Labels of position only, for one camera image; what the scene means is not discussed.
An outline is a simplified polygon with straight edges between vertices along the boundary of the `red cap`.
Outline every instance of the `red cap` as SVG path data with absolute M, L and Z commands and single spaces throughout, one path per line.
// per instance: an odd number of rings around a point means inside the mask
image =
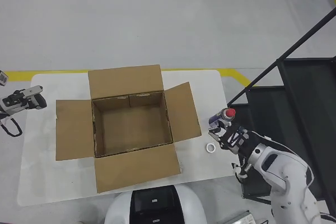
M 227 109 L 226 111 L 225 111 L 225 114 L 229 117 L 229 118 L 231 118 L 231 117 L 233 117 L 233 116 L 235 116 L 235 110 L 233 109 L 233 108 L 229 108 L 229 109 Z

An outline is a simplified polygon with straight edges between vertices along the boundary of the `gray floor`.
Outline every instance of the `gray floor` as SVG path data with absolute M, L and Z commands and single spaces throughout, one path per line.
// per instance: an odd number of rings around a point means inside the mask
M 253 79 L 333 7 L 329 0 L 240 1 L 0 1 L 0 69 L 91 69 L 141 64 L 162 68 L 238 68 Z M 336 19 L 294 57 L 336 55 Z M 227 100 L 237 82 L 223 78 Z M 277 71 L 260 83 L 279 84 Z M 30 86 L 12 82 L 0 96 Z M 25 124 L 26 113 L 16 119 Z M 0 221 L 100 223 L 114 195 L 19 207 L 23 138 L 0 130 Z M 189 183 L 209 223 L 250 209 L 268 218 L 270 206 L 242 200 L 234 177 Z

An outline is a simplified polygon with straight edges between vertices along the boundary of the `aerosol can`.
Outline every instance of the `aerosol can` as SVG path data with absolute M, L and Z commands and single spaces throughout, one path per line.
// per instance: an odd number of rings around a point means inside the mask
M 209 126 L 211 128 L 218 128 L 220 125 L 230 126 L 230 122 L 235 117 L 235 110 L 233 108 L 225 108 L 217 114 L 209 118 Z

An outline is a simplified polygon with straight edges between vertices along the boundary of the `stair step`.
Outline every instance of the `stair step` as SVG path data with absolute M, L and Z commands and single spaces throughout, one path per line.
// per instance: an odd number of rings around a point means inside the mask
M 233 104 L 236 115 L 234 122 L 240 124 L 248 130 L 255 130 L 251 112 L 248 104 Z M 271 186 L 263 179 L 263 177 L 253 168 L 248 171 L 248 178 L 241 185 L 244 197 L 264 197 L 270 195 Z
M 286 59 L 279 71 L 321 178 L 336 197 L 336 60 Z
M 272 140 L 296 152 L 310 165 L 312 171 L 315 173 L 292 114 L 284 87 L 253 87 L 246 93 L 246 97 L 248 98 L 255 130 L 259 134 L 268 136 Z M 279 150 L 288 152 L 283 147 L 280 147 Z M 310 180 L 310 172 L 307 172 L 307 182 Z M 310 190 L 317 199 L 321 200 L 323 199 L 323 195 L 319 181 L 319 178 L 315 175 L 315 181 Z

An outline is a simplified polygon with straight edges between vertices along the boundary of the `box flap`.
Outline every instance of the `box flap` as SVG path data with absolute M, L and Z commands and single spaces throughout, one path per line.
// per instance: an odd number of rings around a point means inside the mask
M 163 91 L 159 65 L 92 70 L 88 80 L 91 99 Z
M 173 144 L 95 158 L 97 192 L 180 174 Z
M 202 135 L 189 82 L 165 91 L 168 116 L 175 142 Z
M 56 101 L 56 160 L 94 156 L 91 100 Z

